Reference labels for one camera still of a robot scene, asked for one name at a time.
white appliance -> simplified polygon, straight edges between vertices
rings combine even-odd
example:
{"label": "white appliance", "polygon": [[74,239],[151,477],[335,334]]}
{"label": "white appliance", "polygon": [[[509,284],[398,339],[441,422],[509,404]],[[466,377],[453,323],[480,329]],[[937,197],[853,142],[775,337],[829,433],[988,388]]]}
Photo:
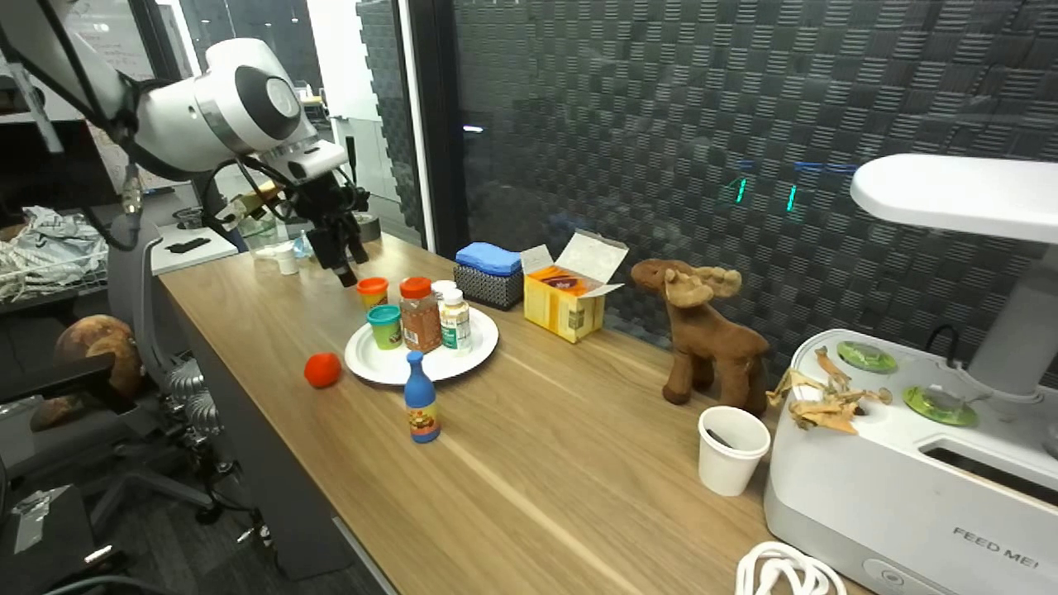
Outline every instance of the white appliance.
{"label": "white appliance", "polygon": [[[886,217],[1058,240],[1058,165],[944,154],[866,162],[853,197]],[[771,533],[875,592],[1058,592],[1058,257],[1033,268],[967,366],[824,329],[790,369],[825,381],[818,350],[855,391],[855,437],[801,425],[783,408],[765,520]],[[801,384],[787,401],[820,401]]]}

brown plush moose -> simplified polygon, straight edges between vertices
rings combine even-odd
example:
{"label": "brown plush moose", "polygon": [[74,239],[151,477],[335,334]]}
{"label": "brown plush moose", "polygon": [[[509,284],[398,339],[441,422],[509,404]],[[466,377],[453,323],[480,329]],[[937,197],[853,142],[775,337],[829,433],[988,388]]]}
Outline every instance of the brown plush moose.
{"label": "brown plush moose", "polygon": [[742,291],[732,268],[693,268],[689,262],[649,257],[630,268],[630,284],[651,291],[669,306],[672,373],[669,404],[689,404],[692,388],[712,388],[716,401],[765,418],[767,339],[712,306],[715,299]]}

small cardboard box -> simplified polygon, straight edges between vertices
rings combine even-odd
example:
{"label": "small cardboard box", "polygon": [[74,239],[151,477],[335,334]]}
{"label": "small cardboard box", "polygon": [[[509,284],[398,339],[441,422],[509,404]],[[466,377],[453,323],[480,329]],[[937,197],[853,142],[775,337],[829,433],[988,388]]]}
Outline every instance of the small cardboard box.
{"label": "small cardboard box", "polygon": [[576,232],[553,262],[544,243],[522,252],[522,313],[540,328],[580,344],[602,328],[604,294],[620,284],[607,278],[620,268],[629,243]]}

stuffed animal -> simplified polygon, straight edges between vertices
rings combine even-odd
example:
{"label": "stuffed animal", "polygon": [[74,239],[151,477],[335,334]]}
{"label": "stuffed animal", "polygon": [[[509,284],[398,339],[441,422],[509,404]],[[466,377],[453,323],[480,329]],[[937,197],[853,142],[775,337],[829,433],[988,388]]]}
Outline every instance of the stuffed animal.
{"label": "stuffed animal", "polygon": [[712,306],[735,299],[742,273],[732,268],[693,268],[689,262],[649,257],[630,268],[630,284],[651,291],[669,306],[672,373],[666,401],[689,404],[693,388],[712,388],[716,401],[765,418],[767,339]]}
{"label": "stuffed animal", "polygon": [[[131,328],[110,313],[90,313],[68,323],[55,337],[55,360],[62,364],[86,360],[96,354],[111,354],[110,388],[131,404],[145,377]],[[90,401],[79,392],[54,397],[36,408],[29,425],[32,431],[59,425],[83,418],[86,410],[90,410]]]}

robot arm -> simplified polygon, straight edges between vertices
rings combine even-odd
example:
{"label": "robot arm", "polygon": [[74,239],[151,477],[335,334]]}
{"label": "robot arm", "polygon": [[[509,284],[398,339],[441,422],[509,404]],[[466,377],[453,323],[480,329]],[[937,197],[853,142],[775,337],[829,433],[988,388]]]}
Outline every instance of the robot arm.
{"label": "robot arm", "polygon": [[131,162],[161,180],[213,175],[224,162],[253,154],[281,184],[303,188],[293,213],[318,226],[313,247],[323,268],[335,268],[345,284],[355,280],[345,247],[357,262],[367,253],[350,197],[330,175],[347,154],[313,138],[297,90],[260,38],[224,38],[206,53],[206,77],[143,90],[66,33],[68,8],[74,0],[0,0],[2,55],[54,85]]}

